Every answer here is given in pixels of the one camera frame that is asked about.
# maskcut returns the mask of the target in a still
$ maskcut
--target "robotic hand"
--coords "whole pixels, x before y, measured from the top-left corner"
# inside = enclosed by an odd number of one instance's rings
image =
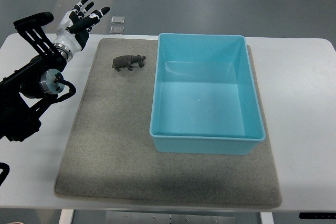
[[[23,141],[39,131],[40,116],[54,103],[64,101],[76,93],[76,88],[64,80],[64,70],[76,52],[82,51],[89,33],[110,10],[104,7],[85,14],[93,6],[82,0],[68,11],[57,30],[57,38],[51,42],[41,26],[53,21],[51,13],[39,13],[14,22],[19,34],[39,53],[30,63],[0,82],[0,138]],[[58,97],[65,86],[69,92]],[[28,98],[40,99],[29,107],[19,93]]]
[[[91,2],[84,8],[83,5],[87,1],[80,1],[72,10],[68,11],[57,29],[57,38],[54,45],[66,57],[67,62],[73,58],[75,52],[84,49],[89,38],[89,32],[110,10],[109,7],[104,7],[101,10],[94,10],[89,16],[84,17],[93,6],[93,2]]]

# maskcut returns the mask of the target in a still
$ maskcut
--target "gray floor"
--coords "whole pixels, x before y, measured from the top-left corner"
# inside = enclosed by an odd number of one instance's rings
[[[45,32],[55,33],[67,10],[80,0],[0,0],[0,46],[15,33],[13,22],[39,12],[52,12],[55,20]],[[95,8],[110,6],[111,11],[92,31],[108,34],[113,15],[125,16],[124,34],[159,33],[229,34],[246,37],[325,38],[336,48],[335,0],[93,0]],[[32,55],[27,56],[28,63]],[[5,214],[34,215],[31,212],[0,209],[0,224]],[[58,215],[40,211],[38,215]],[[276,214],[275,223],[296,222],[298,214]],[[53,223],[48,220],[35,223]]]

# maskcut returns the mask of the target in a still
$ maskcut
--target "gray animal figurine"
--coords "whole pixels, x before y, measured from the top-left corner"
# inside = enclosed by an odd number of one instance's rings
[[[139,63],[139,67],[142,68],[145,66],[143,60],[146,56],[141,55],[122,55],[115,57],[113,59],[112,68],[114,68],[117,72],[120,72],[120,68],[127,68],[128,70],[132,71],[134,63]]]

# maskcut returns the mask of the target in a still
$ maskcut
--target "robot finger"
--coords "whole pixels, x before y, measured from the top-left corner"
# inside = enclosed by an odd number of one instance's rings
[[[89,9],[91,9],[93,7],[94,3],[91,2],[90,4],[88,4],[84,10],[81,10],[79,13],[78,13],[78,17],[79,19],[83,19],[84,18],[84,15],[88,12]]]
[[[88,0],[81,0],[80,2],[78,2],[72,9],[73,12],[76,13],[76,15],[78,15],[78,13],[80,12],[80,10],[83,8],[83,4],[85,4]]]

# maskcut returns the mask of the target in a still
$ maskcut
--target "gray carpet pad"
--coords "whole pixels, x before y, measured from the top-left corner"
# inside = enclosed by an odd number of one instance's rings
[[[132,205],[279,206],[281,194],[266,124],[266,139],[248,155],[156,151],[149,125],[157,43],[100,41],[55,194]],[[145,55],[145,66],[117,72],[111,65],[120,55]],[[261,103],[260,107],[265,123]]]

